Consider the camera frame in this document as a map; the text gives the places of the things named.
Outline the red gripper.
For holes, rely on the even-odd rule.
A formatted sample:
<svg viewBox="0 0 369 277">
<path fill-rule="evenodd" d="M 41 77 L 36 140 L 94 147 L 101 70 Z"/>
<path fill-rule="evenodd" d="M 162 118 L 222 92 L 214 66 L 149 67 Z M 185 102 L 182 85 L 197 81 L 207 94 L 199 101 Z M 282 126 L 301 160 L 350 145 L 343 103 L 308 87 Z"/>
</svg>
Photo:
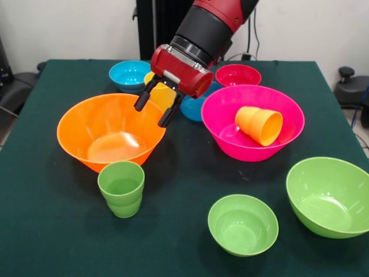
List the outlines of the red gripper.
<svg viewBox="0 0 369 277">
<path fill-rule="evenodd" d="M 158 83 L 180 91 L 176 92 L 172 106 L 167 108 L 160 118 L 158 126 L 161 128 L 168 126 L 185 95 L 194 99 L 199 98 L 208 90 L 213 81 L 213 73 L 210 70 L 169 44 L 163 44 L 155 50 L 150 66 L 154 75 L 135 102 L 136 111 L 141 111 L 145 107 L 152 89 Z"/>
</svg>

